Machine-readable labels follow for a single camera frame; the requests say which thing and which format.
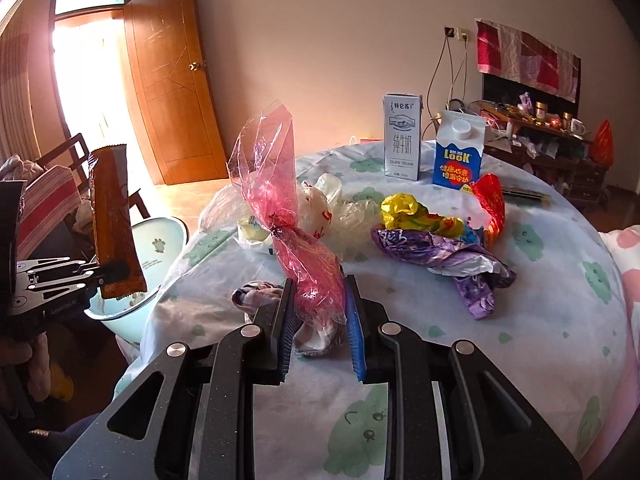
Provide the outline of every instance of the pink cloth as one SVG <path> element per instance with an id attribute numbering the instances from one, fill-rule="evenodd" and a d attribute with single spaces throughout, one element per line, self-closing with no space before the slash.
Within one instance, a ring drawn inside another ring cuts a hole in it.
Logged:
<path id="1" fill-rule="evenodd" d="M 478 71 L 517 81 L 575 103 L 580 59 L 517 28 L 478 25 Z"/>
<path id="2" fill-rule="evenodd" d="M 640 402 L 640 226 L 600 233 L 600 237 L 622 274 L 629 325 L 620 384 L 596 440 L 580 459 L 585 478 L 595 471 L 615 446 Z"/>
<path id="3" fill-rule="evenodd" d="M 16 251 L 18 260 L 28 258 L 65 216 L 81 203 L 71 170 L 62 166 L 54 166 L 27 186 L 22 200 L 24 205 Z"/>

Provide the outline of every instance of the milk carton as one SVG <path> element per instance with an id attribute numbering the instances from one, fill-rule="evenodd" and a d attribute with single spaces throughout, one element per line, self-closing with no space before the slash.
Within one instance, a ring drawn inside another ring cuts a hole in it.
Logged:
<path id="1" fill-rule="evenodd" d="M 486 121 L 477 115 L 440 112 L 433 183 L 460 189 L 480 178 Z"/>
<path id="2" fill-rule="evenodd" d="M 386 94 L 382 104 L 385 117 L 385 175 L 418 180 L 422 97 Z"/>

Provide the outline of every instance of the purple snack wrapper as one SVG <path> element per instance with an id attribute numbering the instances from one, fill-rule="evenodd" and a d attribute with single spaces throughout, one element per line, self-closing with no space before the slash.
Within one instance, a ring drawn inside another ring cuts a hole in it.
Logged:
<path id="1" fill-rule="evenodd" d="M 500 263 L 507 270 L 507 276 L 482 272 L 475 276 L 453 277 L 460 297 L 474 319 L 482 319 L 494 311 L 494 288 L 507 288 L 516 279 L 515 272 L 477 244 L 428 231 L 385 229 L 382 225 L 371 229 L 371 238 L 387 256 L 423 267 L 459 266 L 478 254 Z"/>

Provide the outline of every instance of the jar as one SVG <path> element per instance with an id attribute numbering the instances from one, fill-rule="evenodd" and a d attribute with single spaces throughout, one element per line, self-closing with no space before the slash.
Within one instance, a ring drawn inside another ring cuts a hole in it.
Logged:
<path id="1" fill-rule="evenodd" d="M 573 118 L 574 116 L 572 116 L 569 112 L 565 112 L 564 114 L 562 114 L 562 127 L 568 132 L 571 131 L 571 119 Z"/>
<path id="2" fill-rule="evenodd" d="M 546 119 L 546 105 L 539 101 L 536 101 L 536 119 L 542 122 Z"/>

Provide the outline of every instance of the red bag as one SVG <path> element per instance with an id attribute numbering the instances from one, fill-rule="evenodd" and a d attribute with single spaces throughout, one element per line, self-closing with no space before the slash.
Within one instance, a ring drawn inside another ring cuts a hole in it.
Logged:
<path id="1" fill-rule="evenodd" d="M 608 119 L 598 128 L 596 138 L 589 147 L 589 156 L 605 166 L 613 166 L 613 133 Z"/>
<path id="2" fill-rule="evenodd" d="M 296 282 L 298 317 L 316 330 L 324 330 L 331 321 L 345 324 L 340 261 L 296 227 L 293 118 L 283 105 L 275 104 L 245 124 L 227 169 L 257 221 L 271 232 L 285 275 Z"/>

